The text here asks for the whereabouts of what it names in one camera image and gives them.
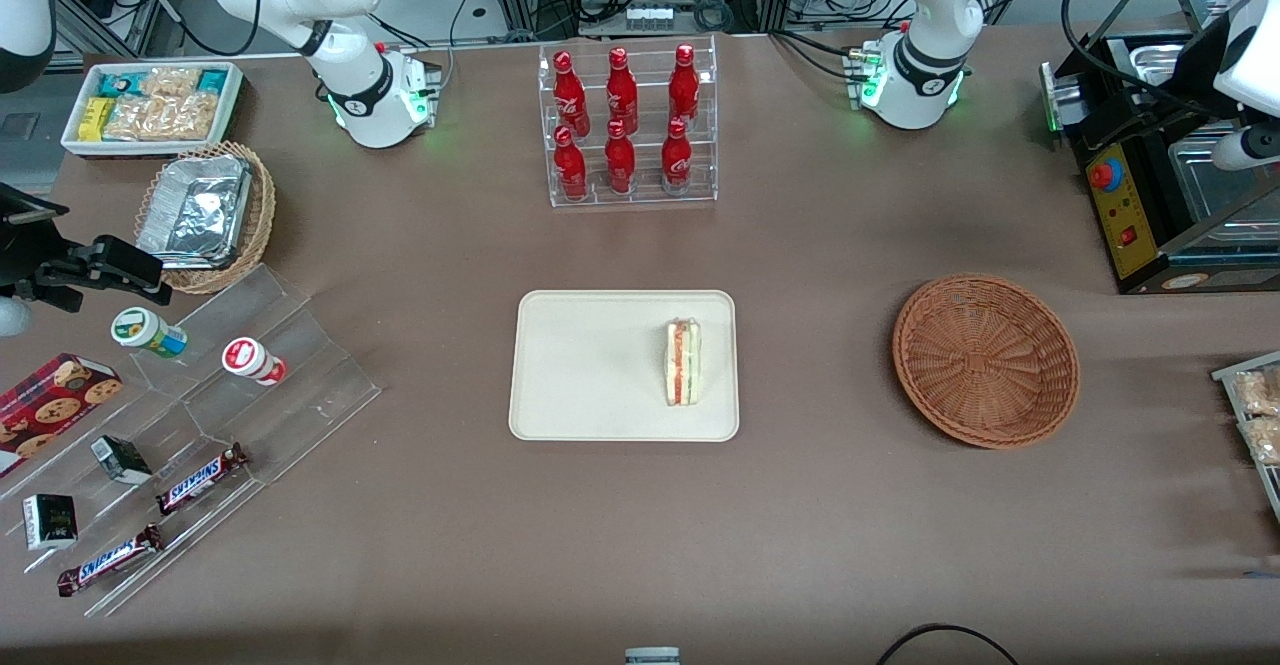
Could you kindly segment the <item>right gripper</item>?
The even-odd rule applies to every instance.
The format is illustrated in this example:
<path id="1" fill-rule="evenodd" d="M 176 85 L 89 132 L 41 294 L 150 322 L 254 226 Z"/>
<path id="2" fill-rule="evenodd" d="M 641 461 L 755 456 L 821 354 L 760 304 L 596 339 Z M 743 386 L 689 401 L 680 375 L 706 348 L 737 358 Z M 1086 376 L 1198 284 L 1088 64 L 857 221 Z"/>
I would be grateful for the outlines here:
<path id="1" fill-rule="evenodd" d="M 163 283 L 163 263 L 122 238 L 101 235 L 92 246 L 61 237 L 55 219 L 69 208 L 1 185 L 1 295 L 45 302 L 78 313 L 91 269 L 105 274 L 106 290 L 133 293 L 151 304 L 168 306 L 173 286 Z M 159 283 L 147 286 L 145 283 Z"/>

